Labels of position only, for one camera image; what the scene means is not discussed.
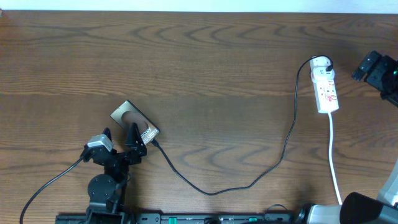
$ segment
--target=power plug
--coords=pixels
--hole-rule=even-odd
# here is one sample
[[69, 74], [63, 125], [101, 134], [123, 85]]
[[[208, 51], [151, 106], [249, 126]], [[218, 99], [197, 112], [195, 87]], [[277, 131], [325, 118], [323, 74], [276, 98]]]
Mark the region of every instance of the power plug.
[[328, 67], [331, 65], [327, 57], [317, 57], [310, 61], [311, 79], [315, 90], [315, 98], [319, 113], [330, 113], [337, 110], [338, 100], [335, 87], [335, 71]]

